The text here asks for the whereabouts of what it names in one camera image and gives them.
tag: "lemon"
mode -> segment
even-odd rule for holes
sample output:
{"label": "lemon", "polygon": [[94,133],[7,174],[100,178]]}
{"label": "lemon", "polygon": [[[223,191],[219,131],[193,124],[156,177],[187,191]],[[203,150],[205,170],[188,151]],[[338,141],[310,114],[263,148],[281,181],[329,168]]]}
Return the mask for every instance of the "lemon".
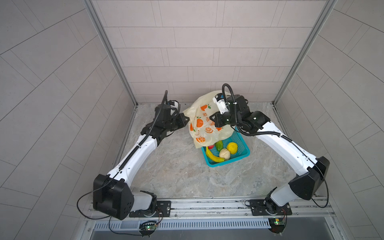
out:
{"label": "lemon", "polygon": [[231,154],[237,153],[237,144],[234,142],[230,142],[227,145],[227,149]]}

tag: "beige wall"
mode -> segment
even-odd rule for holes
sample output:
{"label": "beige wall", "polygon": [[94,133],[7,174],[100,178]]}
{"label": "beige wall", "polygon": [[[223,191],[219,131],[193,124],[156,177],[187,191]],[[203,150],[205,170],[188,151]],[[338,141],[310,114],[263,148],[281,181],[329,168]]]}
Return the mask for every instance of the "beige wall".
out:
{"label": "beige wall", "polygon": [[332,207],[356,240],[384,239],[383,12],[339,0],[277,104],[293,140],[331,159]]}
{"label": "beige wall", "polygon": [[1,1],[0,239],[69,240],[132,110],[81,0]]}
{"label": "beige wall", "polygon": [[272,101],[325,1],[92,1],[139,103]]}

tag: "plastic basket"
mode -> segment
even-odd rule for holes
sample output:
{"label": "plastic basket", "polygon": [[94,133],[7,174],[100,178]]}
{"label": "plastic basket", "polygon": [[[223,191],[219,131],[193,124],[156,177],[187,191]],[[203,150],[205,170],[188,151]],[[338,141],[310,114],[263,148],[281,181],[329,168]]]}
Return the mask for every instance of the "plastic basket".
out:
{"label": "plastic basket", "polygon": [[[249,156],[249,154],[250,154],[249,148],[248,148],[247,144],[245,143],[243,137],[241,136],[241,133],[233,131],[232,136],[223,140],[223,147],[226,148],[228,143],[230,143],[230,142],[235,142],[237,144],[237,152],[235,154],[231,154],[231,158],[227,161],[224,161],[224,162],[212,161],[205,154],[205,148],[206,147],[201,148],[201,151],[203,152],[205,161],[207,162],[208,166],[210,166],[210,167],[223,166],[223,165],[229,164],[231,162],[236,162],[242,158]],[[213,155],[218,157],[219,152],[217,151],[216,147],[213,147],[212,149],[210,149],[210,151],[212,152]]]}

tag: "cream plastic bag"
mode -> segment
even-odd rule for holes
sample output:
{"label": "cream plastic bag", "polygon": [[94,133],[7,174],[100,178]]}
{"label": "cream plastic bag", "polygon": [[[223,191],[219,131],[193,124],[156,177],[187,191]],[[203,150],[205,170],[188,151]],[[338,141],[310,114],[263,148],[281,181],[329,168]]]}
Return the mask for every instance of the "cream plastic bag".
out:
{"label": "cream plastic bag", "polygon": [[183,112],[190,119],[189,133],[196,148],[214,145],[219,140],[229,138],[233,133],[231,126],[215,127],[215,123],[209,119],[209,116],[218,111],[217,105],[212,100],[218,93],[221,91],[213,91],[199,97]]}

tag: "yellow banana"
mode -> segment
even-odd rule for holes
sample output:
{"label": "yellow banana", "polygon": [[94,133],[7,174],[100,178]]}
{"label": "yellow banana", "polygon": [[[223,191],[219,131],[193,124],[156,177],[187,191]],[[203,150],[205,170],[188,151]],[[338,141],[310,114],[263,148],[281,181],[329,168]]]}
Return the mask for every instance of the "yellow banana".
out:
{"label": "yellow banana", "polygon": [[214,162],[224,162],[225,161],[224,158],[216,157],[215,155],[213,155],[213,153],[207,147],[206,147],[205,154],[209,157],[209,159],[211,159]]}

